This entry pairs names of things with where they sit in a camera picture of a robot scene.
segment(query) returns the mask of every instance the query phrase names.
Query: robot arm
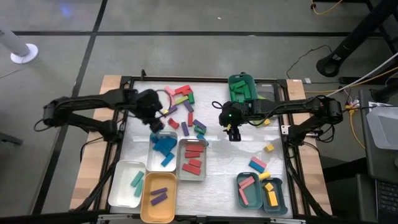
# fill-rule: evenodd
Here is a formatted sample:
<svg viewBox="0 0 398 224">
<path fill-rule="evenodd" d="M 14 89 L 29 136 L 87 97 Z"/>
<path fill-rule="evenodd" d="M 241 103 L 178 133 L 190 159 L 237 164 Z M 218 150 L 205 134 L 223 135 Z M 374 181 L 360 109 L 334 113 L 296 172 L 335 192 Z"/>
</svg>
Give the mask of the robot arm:
<svg viewBox="0 0 398 224">
<path fill-rule="evenodd" d="M 306 100 L 274 102 L 271 100 L 247 100 L 244 103 L 226 102 L 219 115 L 219 123 L 230 141 L 240 141 L 238 126 L 250 121 L 265 120 L 276 114 L 311 113 L 313 116 L 300 125 L 289 127 L 288 141 L 294 146 L 302 145 L 305 135 L 324 124 L 338 124 L 343 120 L 340 102 L 325 96 Z"/>
<path fill-rule="evenodd" d="M 98 131 L 104 141 L 115 142 L 119 139 L 115 121 L 98 121 L 73 113 L 74 111 L 109 108 L 111 110 L 129 110 L 144 124 L 149 124 L 152 132 L 163 129 L 157 111 L 162 109 L 159 96 L 154 90 L 110 90 L 102 95 L 61 97 L 44 106 L 43 122 L 48 127 L 59 127 L 65 124 L 82 130 Z"/>
</svg>

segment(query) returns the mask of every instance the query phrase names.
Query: orange tray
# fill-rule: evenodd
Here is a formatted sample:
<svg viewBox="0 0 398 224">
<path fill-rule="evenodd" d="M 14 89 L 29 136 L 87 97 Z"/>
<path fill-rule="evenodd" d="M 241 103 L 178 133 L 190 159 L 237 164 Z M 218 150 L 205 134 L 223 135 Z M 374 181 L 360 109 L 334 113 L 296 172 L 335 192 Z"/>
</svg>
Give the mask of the orange tray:
<svg viewBox="0 0 398 224">
<path fill-rule="evenodd" d="M 159 195 L 150 192 L 167 187 L 167 199 L 152 206 L 150 201 Z M 146 223 L 170 223 L 175 215 L 175 196 L 177 194 L 177 178 L 166 172 L 152 172 L 145 177 L 142 193 L 141 220 Z"/>
</svg>

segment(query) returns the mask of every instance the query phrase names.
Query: gray floor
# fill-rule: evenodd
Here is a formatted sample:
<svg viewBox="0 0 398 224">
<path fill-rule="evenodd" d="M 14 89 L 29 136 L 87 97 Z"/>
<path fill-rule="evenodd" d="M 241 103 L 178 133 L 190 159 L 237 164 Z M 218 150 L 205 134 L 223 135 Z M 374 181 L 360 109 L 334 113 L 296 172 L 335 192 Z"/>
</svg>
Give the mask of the gray floor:
<svg viewBox="0 0 398 224">
<path fill-rule="evenodd" d="M 324 16 L 315 16 L 308 0 L 112 0 L 108 1 L 100 31 L 255 31 L 350 32 L 368 10 L 364 4 L 343 3 Z M 0 21 L 19 31 L 91 31 L 101 0 L 0 1 Z M 331 4 L 319 3 L 322 11 Z M 30 213 L 48 162 L 56 129 L 32 130 L 42 116 L 43 105 L 69 96 L 78 75 L 90 36 L 23 36 L 36 44 L 39 58 L 15 65 L 0 46 L 0 131 L 22 138 L 20 147 L 0 144 L 0 216 Z M 256 78 L 286 78 L 285 71 L 311 48 L 323 44 L 335 48 L 342 37 L 236 37 L 236 36 L 97 36 L 79 95 L 97 94 L 104 75 L 228 77 L 245 71 Z M 310 53 L 290 71 L 292 78 L 313 82 L 336 81 L 318 74 L 316 61 L 326 48 Z M 391 56 L 381 38 L 370 38 L 341 67 L 339 76 L 360 77 Z M 335 89 L 337 84 L 305 85 L 306 90 Z M 352 96 L 361 86 L 352 89 Z M 346 100 L 339 93 L 336 98 Z M 90 116 L 92 111 L 83 114 Z M 364 156 L 352 137 L 348 118 L 336 127 L 330 144 L 318 143 L 327 161 L 351 161 Z M 355 128 L 362 138 L 359 113 Z M 79 148 L 86 134 L 69 127 L 43 209 L 64 212 L 79 169 Z"/>
</svg>

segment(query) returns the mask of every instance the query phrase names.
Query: wooden table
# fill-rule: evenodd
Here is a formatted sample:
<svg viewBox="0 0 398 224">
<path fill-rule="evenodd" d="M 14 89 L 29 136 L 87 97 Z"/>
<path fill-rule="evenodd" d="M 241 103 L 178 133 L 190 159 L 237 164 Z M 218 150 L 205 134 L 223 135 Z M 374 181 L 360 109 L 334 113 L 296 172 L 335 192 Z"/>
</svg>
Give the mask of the wooden table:
<svg viewBox="0 0 398 224">
<path fill-rule="evenodd" d="M 109 90 L 119 88 L 120 75 L 105 75 L 100 94 Z M 287 80 L 287 88 L 289 98 L 291 100 L 304 99 L 305 93 L 301 80 Z M 94 112 L 94 119 L 105 121 L 112 119 L 113 111 L 109 109 L 96 109 Z M 293 114 L 295 124 L 300 124 L 310 117 L 309 114 Z M 100 137 L 98 133 L 90 133 L 87 141 Z M 306 138 L 306 142 L 316 145 L 314 138 Z M 103 164 L 106 142 L 97 141 L 85 147 L 83 160 L 80 164 L 79 174 L 76 180 L 75 189 L 73 191 L 70 208 L 76 208 L 84 199 L 90 194 L 95 185 L 100 179 L 101 166 Z M 305 179 L 305 185 L 314 196 L 315 200 L 322 206 L 322 208 L 331 214 L 328 192 L 326 191 L 325 180 L 323 179 L 322 167 L 318 152 L 311 146 L 300 146 L 300 157 L 302 161 L 302 169 Z M 105 208 L 107 201 L 109 183 L 106 184 L 100 201 L 100 208 Z M 298 204 L 299 214 L 304 214 L 302 198 L 300 190 L 295 186 L 296 199 Z"/>
</svg>

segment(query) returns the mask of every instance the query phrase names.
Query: yellow cable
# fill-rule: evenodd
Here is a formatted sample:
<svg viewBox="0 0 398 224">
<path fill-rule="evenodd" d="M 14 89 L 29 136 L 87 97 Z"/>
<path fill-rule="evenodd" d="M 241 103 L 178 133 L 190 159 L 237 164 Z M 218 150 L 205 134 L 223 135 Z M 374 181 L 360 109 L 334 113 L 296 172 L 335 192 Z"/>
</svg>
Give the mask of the yellow cable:
<svg viewBox="0 0 398 224">
<path fill-rule="evenodd" d="M 368 79 L 368 80 L 365 80 L 365 81 L 356 83 L 356 84 L 352 85 L 351 87 L 358 86 L 358 85 L 362 85 L 363 83 L 367 83 L 367 82 L 369 82 L 369 81 L 371 81 L 371 80 L 373 80 L 373 79 L 375 79 L 375 78 L 379 78 L 379 77 L 381 77 L 381 76 L 383 76 L 383 75 L 387 75 L 388 73 L 393 72 L 393 71 L 395 71 L 395 70 L 397 70 L 397 69 L 398 69 L 398 66 L 395 67 L 395 68 L 393 68 L 393 69 L 391 69 L 391 70 L 388 70 L 388 71 L 386 71 L 386 72 L 384 72 L 384 73 L 382 73 L 382 74 L 380 74 L 380 75 L 376 75 L 375 77 L 372 77 L 372 78 L 370 78 L 370 79 Z M 337 91 L 337 90 L 305 91 L 304 93 L 333 93 L 334 91 Z"/>
<path fill-rule="evenodd" d="M 361 141 L 359 141 L 358 137 L 357 137 L 356 134 L 355 134 L 354 125 L 353 125 L 353 114 L 354 114 L 354 112 L 355 112 L 355 110 L 350 110 L 350 111 L 348 111 L 348 113 L 349 113 L 349 123 L 350 123 L 350 125 L 351 125 L 351 130 L 352 130 L 352 132 L 353 132 L 353 135 L 354 135 L 356 141 L 361 145 L 361 147 L 362 147 L 363 149 L 365 149 L 365 146 L 363 146 L 363 144 L 361 143 Z"/>
<path fill-rule="evenodd" d="M 328 13 L 329 11 L 331 11 L 332 9 L 334 9 L 334 8 L 335 8 L 337 5 L 339 5 L 342 1 L 343 1 L 343 0 L 340 0 L 338 3 L 336 3 L 334 6 L 332 6 L 330 9 L 328 9 L 328 10 L 326 10 L 326 11 L 324 11 L 324 12 L 317 12 L 317 10 L 315 9 L 315 7 L 312 7 L 312 10 L 314 11 L 314 13 L 315 13 L 316 15 L 320 16 L 320 15 L 325 14 L 325 13 Z"/>
</svg>

